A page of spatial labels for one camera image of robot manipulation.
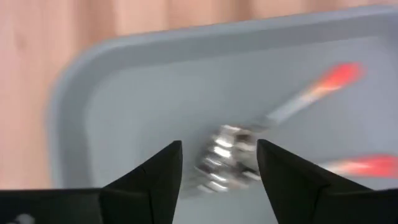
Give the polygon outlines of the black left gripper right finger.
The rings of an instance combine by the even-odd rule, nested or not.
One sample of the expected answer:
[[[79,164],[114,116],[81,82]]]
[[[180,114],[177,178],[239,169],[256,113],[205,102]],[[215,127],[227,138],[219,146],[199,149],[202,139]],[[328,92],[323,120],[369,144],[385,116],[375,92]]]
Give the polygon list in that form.
[[[257,141],[262,184],[279,223],[344,223],[328,194],[369,188],[334,174],[265,139]]]

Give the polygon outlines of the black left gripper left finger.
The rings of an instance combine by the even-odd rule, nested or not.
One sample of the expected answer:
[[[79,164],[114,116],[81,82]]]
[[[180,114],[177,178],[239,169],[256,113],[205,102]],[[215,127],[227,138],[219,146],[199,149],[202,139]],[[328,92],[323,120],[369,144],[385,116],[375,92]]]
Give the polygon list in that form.
[[[182,142],[173,141],[99,194],[103,223],[172,224],[182,181]]]

